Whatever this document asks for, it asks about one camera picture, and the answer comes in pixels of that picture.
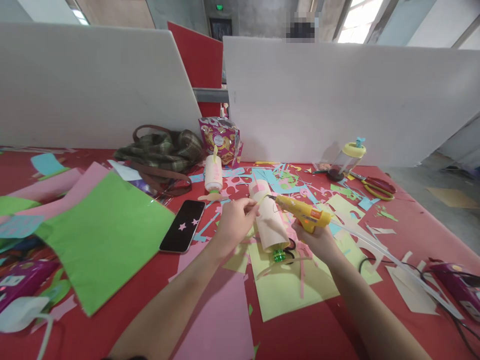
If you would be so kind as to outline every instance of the yellow hot glue gun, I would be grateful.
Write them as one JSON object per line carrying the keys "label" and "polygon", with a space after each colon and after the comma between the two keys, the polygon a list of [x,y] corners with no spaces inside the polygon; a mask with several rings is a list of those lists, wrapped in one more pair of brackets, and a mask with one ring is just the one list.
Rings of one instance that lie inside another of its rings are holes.
{"label": "yellow hot glue gun", "polygon": [[267,195],[269,198],[275,200],[275,203],[280,206],[282,210],[292,213],[302,224],[305,231],[312,234],[315,227],[326,227],[330,224],[331,215],[326,211],[318,210],[312,205],[308,205],[302,201],[298,201],[293,197],[278,195]]}

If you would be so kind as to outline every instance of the floor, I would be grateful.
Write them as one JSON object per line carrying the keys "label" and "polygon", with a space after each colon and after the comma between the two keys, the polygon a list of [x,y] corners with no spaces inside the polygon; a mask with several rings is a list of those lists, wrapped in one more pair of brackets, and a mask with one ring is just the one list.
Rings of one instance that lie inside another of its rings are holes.
{"label": "floor", "polygon": [[427,187],[457,189],[480,206],[480,180],[472,180],[458,173],[440,171],[451,162],[451,159],[434,152],[417,167],[381,169],[389,173],[397,184],[480,256],[480,208],[449,207],[427,190]]}

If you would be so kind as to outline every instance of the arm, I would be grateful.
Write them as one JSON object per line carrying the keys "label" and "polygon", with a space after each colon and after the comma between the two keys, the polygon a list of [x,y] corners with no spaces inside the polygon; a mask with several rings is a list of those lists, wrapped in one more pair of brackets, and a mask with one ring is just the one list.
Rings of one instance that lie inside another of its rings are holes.
{"label": "arm", "polygon": [[123,360],[142,355],[148,360],[168,359],[210,279],[248,233],[258,211],[256,201],[248,198],[223,205],[215,236],[133,319],[109,358]]}
{"label": "arm", "polygon": [[360,336],[373,360],[430,359],[418,341],[378,298],[338,248],[330,229],[316,227],[313,234],[293,224],[298,238],[330,269]]}

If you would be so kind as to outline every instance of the red tablecloth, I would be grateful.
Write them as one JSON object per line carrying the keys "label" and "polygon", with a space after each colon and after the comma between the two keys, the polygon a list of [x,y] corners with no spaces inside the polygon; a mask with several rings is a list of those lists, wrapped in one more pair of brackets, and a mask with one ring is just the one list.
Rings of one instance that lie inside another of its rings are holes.
{"label": "red tablecloth", "polygon": [[[86,170],[92,161],[106,163],[107,159],[112,159],[112,154],[112,150],[83,149],[57,155],[57,158],[66,158],[63,164],[67,167]],[[4,152],[0,155],[0,195],[7,195],[36,181],[32,175],[37,171],[30,163],[30,158],[34,155],[22,152]],[[360,166],[356,171],[364,176],[391,181],[377,167]],[[299,175],[302,180],[312,182],[316,188],[330,187],[325,175],[314,176],[303,171],[300,171]],[[359,181],[350,181],[350,185],[352,184],[352,187],[363,190]],[[428,257],[432,257],[463,264],[473,273],[480,274],[480,257],[397,184],[394,185],[398,189],[397,199],[383,204],[398,222],[382,216],[375,217],[375,210],[371,209],[359,224],[364,228],[365,224],[369,224],[378,228],[394,229],[396,234],[384,235],[380,240],[397,258],[402,258],[407,251],[412,251],[413,255],[409,259],[411,264],[417,265],[420,260],[427,261]],[[232,199],[247,196],[247,185],[238,188],[239,192],[232,194]],[[176,212],[184,200],[196,199],[204,193],[204,183],[195,183],[192,192],[173,199],[168,207]],[[317,195],[319,200],[322,199],[318,192]],[[210,206],[205,211],[199,229],[212,218],[215,208],[216,206]],[[214,229],[213,224],[206,235],[212,236]],[[47,248],[37,253],[35,258],[48,255],[52,255],[52,252]],[[168,278],[177,272],[178,261],[178,255],[159,253],[91,318],[83,313],[80,306],[66,313],[53,326],[44,359],[84,360],[106,356],[135,315],[168,284]],[[383,281],[372,285],[372,289],[433,359],[472,358],[448,315],[441,310],[439,316],[410,312],[383,265],[379,267],[378,273]],[[254,309],[250,317],[253,344],[260,343],[256,357],[258,360],[367,358],[358,330],[340,296],[262,322],[250,266],[247,274],[249,277],[245,282],[246,296]],[[466,318],[465,322],[480,334],[480,326],[470,320],[465,312],[462,313]],[[30,328],[14,334],[1,334],[0,357],[35,359],[43,335],[44,329],[30,334]],[[472,347],[480,352],[480,344],[469,334],[467,338],[473,340]]]}

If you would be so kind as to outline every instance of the scissors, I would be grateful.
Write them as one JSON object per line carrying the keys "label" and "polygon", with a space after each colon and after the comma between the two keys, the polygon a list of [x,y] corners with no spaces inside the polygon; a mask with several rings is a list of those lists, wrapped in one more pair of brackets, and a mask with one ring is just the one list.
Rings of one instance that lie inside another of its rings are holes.
{"label": "scissors", "polygon": [[[354,172],[350,172],[350,175],[360,180],[361,183],[365,185],[365,189],[374,197],[379,198],[381,200],[385,200],[385,201],[391,201],[395,199],[394,194],[397,192],[397,189],[391,183],[388,183],[385,180],[379,179],[378,177],[365,177],[365,176],[358,175]],[[385,194],[386,196],[382,196],[376,193],[375,191],[373,191],[372,189],[376,189],[381,193]]]}

